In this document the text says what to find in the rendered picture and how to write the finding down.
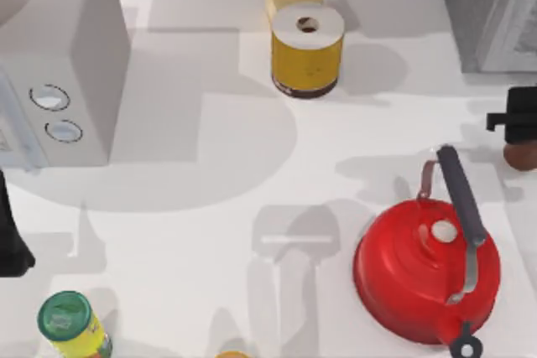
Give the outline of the yellow canister with white lid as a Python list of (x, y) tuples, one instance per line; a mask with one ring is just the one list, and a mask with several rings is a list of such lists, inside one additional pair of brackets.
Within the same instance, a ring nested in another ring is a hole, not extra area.
[(271, 76), (287, 96), (313, 99), (337, 84), (345, 21), (322, 3), (287, 5), (271, 21)]

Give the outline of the pale microwave oven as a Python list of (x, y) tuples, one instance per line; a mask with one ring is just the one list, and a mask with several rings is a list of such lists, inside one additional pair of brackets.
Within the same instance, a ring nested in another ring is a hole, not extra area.
[[(0, 0), (0, 167), (107, 164), (131, 44), (120, 0)], [(29, 90), (52, 84), (70, 97), (57, 112)], [(83, 131), (60, 143), (44, 130), (70, 120)]]

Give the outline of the small microwave knob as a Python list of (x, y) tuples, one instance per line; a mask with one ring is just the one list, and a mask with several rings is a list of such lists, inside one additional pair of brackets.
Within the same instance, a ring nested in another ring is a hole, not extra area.
[(44, 130), (50, 138), (60, 143), (76, 143), (83, 136), (80, 126), (70, 120), (46, 123)]

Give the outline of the large microwave knob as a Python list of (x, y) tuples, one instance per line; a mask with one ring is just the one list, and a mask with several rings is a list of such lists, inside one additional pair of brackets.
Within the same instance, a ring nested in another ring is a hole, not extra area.
[(62, 111), (70, 105), (70, 97), (62, 88), (44, 84), (29, 90), (30, 100), (46, 111)]

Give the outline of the grey cabinet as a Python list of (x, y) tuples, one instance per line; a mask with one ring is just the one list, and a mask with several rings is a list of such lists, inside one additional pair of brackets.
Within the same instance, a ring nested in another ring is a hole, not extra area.
[(537, 0), (445, 0), (465, 73), (537, 74)]

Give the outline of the brown bottle with black pump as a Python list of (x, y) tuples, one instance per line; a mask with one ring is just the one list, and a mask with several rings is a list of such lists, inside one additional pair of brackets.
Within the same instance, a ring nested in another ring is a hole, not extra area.
[(520, 172), (537, 169), (537, 84), (508, 89), (506, 110), (489, 112), (486, 129), (504, 126), (503, 157)]

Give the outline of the yellow bottle with green cap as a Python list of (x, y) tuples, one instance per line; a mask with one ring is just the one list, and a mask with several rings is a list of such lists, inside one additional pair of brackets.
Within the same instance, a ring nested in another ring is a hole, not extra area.
[(63, 358), (112, 358), (112, 339), (82, 293), (61, 291), (48, 297), (37, 325)]

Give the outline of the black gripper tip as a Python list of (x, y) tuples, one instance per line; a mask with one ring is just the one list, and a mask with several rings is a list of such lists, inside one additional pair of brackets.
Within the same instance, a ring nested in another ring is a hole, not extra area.
[(22, 277), (36, 263), (15, 224), (3, 171), (0, 169), (0, 278)]

